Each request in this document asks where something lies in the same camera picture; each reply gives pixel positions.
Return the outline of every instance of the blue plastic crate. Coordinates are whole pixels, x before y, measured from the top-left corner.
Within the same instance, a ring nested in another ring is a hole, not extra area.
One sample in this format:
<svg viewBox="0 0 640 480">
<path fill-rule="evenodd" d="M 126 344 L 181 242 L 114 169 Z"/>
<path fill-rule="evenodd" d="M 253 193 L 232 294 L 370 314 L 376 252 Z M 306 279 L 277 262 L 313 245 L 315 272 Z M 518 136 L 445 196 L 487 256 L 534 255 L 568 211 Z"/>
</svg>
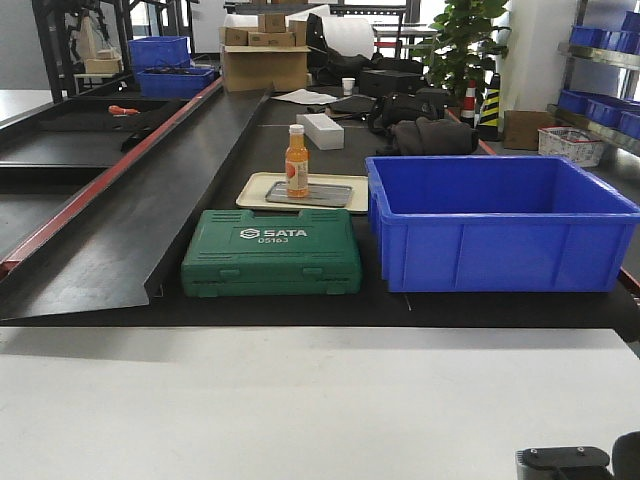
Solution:
<svg viewBox="0 0 640 480">
<path fill-rule="evenodd" d="M 636 32 L 620 32 L 620 38 L 615 49 L 618 52 L 635 53 L 638 49 L 639 40 L 640 34 Z"/>
<path fill-rule="evenodd" d="M 606 95 L 598 93 L 579 92 L 576 90 L 561 90 L 558 99 L 558 107 L 573 113 L 583 115 L 587 110 L 587 101 L 589 99 L 608 99 Z"/>
<path fill-rule="evenodd" d="M 216 78 L 211 68 L 186 68 L 187 74 L 138 73 L 143 97 L 192 98 Z"/>
<path fill-rule="evenodd" d="M 618 130 L 630 137 L 640 139 L 640 112 L 622 112 Z"/>
<path fill-rule="evenodd" d="M 640 13 L 628 11 L 622 22 L 621 30 L 640 32 Z"/>
<path fill-rule="evenodd" d="M 604 36 L 601 28 L 574 26 L 571 30 L 569 43 L 572 45 L 584 45 L 585 47 L 599 47 Z"/>
<path fill-rule="evenodd" d="M 370 157 L 393 292 L 609 291 L 640 208 L 562 157 Z"/>
<path fill-rule="evenodd" d="M 147 68 L 189 67 L 187 37 L 145 37 L 129 40 L 131 65 L 137 74 Z"/>
<path fill-rule="evenodd" d="M 616 31 L 605 31 L 602 34 L 602 39 L 600 40 L 600 48 L 605 50 L 615 50 L 618 47 L 618 42 L 620 41 L 620 34 L 622 32 Z"/>
<path fill-rule="evenodd" d="M 640 111 L 640 105 L 616 98 L 597 98 L 587 100 L 585 116 L 605 127 L 618 128 L 622 112 Z"/>
</svg>

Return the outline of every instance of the sata logo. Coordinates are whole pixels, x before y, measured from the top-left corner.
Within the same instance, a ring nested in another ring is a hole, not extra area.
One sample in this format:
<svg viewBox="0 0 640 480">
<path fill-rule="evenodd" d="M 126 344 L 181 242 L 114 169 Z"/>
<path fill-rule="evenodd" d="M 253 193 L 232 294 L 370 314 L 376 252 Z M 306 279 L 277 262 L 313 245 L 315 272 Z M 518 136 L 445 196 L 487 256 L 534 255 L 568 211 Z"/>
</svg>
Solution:
<svg viewBox="0 0 640 480">
<path fill-rule="evenodd" d="M 245 228 L 240 231 L 240 237 L 246 238 L 247 240 L 251 240 L 253 238 L 258 238 L 260 236 L 260 230 L 256 230 L 255 228 Z"/>
<path fill-rule="evenodd" d="M 304 230 L 265 230 L 265 237 L 307 237 Z"/>
<path fill-rule="evenodd" d="M 265 238 L 276 238 L 276 237 L 308 237 L 307 232 L 305 230 L 296 230 L 296 229 L 282 229 L 282 230 L 264 230 L 260 231 L 255 228 L 245 228 L 244 230 L 240 230 L 240 237 L 253 240 L 254 238 L 258 238 L 263 236 Z"/>
</svg>

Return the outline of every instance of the green tool case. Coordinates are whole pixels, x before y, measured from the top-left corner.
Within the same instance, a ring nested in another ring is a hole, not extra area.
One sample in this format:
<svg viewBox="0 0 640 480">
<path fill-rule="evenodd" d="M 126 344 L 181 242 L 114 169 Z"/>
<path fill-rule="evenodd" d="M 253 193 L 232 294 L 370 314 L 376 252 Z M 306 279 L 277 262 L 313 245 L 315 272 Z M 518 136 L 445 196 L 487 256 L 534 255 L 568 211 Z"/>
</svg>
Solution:
<svg viewBox="0 0 640 480">
<path fill-rule="evenodd" d="M 347 210 L 254 217 L 205 210 L 182 262 L 189 297 L 356 293 L 362 269 Z"/>
</svg>

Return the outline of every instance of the black and yellow striped post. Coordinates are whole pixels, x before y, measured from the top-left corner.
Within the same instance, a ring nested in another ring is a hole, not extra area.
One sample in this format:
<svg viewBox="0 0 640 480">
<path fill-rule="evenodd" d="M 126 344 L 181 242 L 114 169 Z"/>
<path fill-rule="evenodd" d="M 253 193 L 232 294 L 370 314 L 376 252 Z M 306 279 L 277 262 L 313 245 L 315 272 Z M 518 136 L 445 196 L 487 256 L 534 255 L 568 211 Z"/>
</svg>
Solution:
<svg viewBox="0 0 640 480">
<path fill-rule="evenodd" d="M 498 116 L 500 112 L 500 74 L 494 73 L 491 83 L 487 89 L 485 98 L 480 110 L 480 119 L 476 125 L 476 130 L 482 140 L 497 142 L 500 140 L 498 133 Z"/>
</svg>

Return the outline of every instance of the potted plant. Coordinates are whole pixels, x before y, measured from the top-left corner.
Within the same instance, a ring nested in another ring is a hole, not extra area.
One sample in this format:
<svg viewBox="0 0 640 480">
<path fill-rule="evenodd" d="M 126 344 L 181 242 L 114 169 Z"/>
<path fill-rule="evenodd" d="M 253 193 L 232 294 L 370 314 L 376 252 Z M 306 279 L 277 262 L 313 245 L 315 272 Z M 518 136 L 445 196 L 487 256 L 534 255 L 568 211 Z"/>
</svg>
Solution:
<svg viewBox="0 0 640 480">
<path fill-rule="evenodd" d="M 476 81 L 476 98 L 483 100 L 487 87 L 485 73 L 495 71 L 491 56 L 505 57 L 506 45 L 492 34 L 509 27 L 494 26 L 492 19 L 502 16 L 508 0 L 445 0 L 447 6 L 437 15 L 431 28 L 437 31 L 435 54 L 423 57 L 429 67 L 427 77 L 434 86 L 446 88 L 461 102 L 468 81 Z"/>
</svg>

